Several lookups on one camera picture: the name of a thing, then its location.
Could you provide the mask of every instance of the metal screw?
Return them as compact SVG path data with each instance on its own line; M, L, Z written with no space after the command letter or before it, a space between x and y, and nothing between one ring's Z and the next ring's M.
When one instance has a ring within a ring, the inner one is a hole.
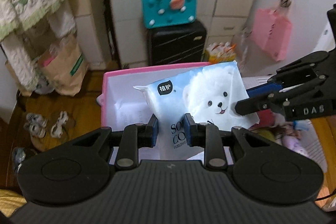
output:
M214 159L209 160L209 164L212 167L222 167L225 165L225 163L226 163L225 160L219 159L219 158L214 158Z
M117 161L117 165L120 167L130 167L133 165L133 163L134 161L128 158L123 158Z

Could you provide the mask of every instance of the white bear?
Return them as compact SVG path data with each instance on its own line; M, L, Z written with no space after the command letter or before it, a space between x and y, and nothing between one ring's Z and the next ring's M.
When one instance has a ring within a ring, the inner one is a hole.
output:
M183 101L196 123L210 122L220 130L249 128L259 122L256 114L240 116L237 101L248 98L239 70L233 66L205 67L183 90Z

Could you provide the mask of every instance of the blue and white tissue pack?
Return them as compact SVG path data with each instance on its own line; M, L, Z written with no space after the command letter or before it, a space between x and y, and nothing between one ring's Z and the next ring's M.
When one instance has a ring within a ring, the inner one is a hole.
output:
M135 86L159 121L157 145L161 160L186 160L203 151L186 143L183 116L196 123L211 122L220 130L250 128L259 122L253 113L236 113L237 101L247 99L236 61L196 68L147 86Z

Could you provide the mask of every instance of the pink paper bag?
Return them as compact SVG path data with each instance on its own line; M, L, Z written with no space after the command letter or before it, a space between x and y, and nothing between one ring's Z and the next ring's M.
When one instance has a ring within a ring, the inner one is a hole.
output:
M290 20L271 9L258 9L252 40L275 61L284 60L292 33Z

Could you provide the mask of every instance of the black logo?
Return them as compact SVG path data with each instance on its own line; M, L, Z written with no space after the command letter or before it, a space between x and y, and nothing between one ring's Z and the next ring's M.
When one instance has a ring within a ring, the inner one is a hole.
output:
M157 86L157 91L159 92L160 95L166 95L171 93L173 90L173 84L169 80L167 82L163 82Z

